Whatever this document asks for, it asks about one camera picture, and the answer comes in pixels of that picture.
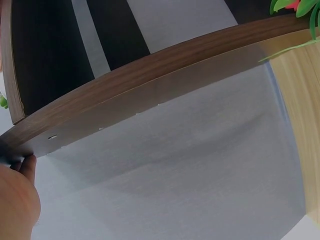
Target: finger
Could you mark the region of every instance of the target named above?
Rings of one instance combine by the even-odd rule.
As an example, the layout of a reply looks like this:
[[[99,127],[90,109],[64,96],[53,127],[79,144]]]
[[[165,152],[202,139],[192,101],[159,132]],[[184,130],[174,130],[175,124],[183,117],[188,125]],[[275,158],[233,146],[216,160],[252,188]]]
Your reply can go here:
[[[22,164],[22,162],[15,162],[14,164],[12,164],[12,165],[10,166],[10,168],[11,168],[12,170],[15,170],[15,171],[19,172],[19,171],[20,171],[20,168],[21,168],[21,164]]]
[[[26,157],[21,165],[20,173],[23,174],[33,185],[35,184],[37,158],[34,155]]]

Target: light wood surface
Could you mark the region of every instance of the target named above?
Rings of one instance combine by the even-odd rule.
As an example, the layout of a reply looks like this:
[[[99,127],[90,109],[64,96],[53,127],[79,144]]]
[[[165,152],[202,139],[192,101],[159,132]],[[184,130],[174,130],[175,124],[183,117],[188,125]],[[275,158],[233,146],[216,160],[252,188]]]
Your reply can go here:
[[[306,212],[320,224],[320,44],[272,60],[301,162]]]

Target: hand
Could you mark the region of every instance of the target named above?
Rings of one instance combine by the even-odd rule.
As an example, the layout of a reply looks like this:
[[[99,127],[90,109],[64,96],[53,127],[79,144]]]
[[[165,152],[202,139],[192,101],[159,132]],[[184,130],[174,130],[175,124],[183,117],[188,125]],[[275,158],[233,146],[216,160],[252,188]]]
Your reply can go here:
[[[35,188],[34,155],[10,168],[0,165],[0,239],[30,240],[41,205]]]

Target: green plant leaf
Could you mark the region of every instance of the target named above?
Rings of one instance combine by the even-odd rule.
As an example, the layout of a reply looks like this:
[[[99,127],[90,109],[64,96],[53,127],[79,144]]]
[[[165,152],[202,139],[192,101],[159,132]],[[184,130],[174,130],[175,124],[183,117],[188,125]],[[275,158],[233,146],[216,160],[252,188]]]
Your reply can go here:
[[[270,4],[270,10],[269,10],[269,13],[270,15],[274,14],[274,8],[275,8],[275,5],[277,3],[278,0],[271,0],[271,4]]]
[[[4,98],[4,96],[0,96],[0,106],[5,107],[6,105],[8,105],[7,100]]]
[[[290,51],[290,50],[292,50],[292,49],[298,49],[298,48],[301,48],[301,47],[304,47],[304,46],[308,46],[308,45],[311,45],[311,44],[315,44],[315,43],[319,43],[319,42],[320,42],[320,39],[316,39],[316,40],[307,41],[307,42],[305,42],[305,43],[303,43],[303,44],[300,44],[300,45],[297,45],[297,46],[288,47],[288,48],[286,48],[286,49],[283,49],[283,50],[281,50],[281,51],[276,52],[275,54],[272,54],[272,55],[270,55],[270,56],[267,56],[267,57],[261,59],[261,60],[259,61],[259,63],[261,63],[261,62],[263,62],[263,61],[265,61],[265,60],[268,60],[268,59],[272,59],[272,58],[274,58],[274,57],[276,57],[276,56],[278,56],[278,55],[280,55],[280,54],[283,54],[283,53],[285,53],[285,52],[288,52],[288,51]]]
[[[320,30],[320,11],[318,12],[318,28]]]
[[[315,7],[312,10],[311,16],[310,16],[310,33],[312,36],[312,40],[316,40],[317,36],[316,36],[316,16],[317,16],[317,12],[319,9],[319,4],[320,2],[318,2]]]
[[[275,12],[278,12],[280,9],[284,9],[285,7],[289,6],[290,4],[293,4],[296,0],[278,0],[274,7],[273,10]]]
[[[301,0],[295,16],[297,18],[301,18],[306,15],[317,4],[317,2],[318,0]]]

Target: small hole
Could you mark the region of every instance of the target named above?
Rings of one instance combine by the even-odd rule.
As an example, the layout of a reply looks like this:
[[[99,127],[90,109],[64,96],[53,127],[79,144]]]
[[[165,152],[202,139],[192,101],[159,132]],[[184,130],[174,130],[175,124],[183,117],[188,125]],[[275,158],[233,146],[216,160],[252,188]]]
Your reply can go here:
[[[51,137],[48,137],[49,140],[55,139],[56,137],[58,137],[58,135],[53,135]]]

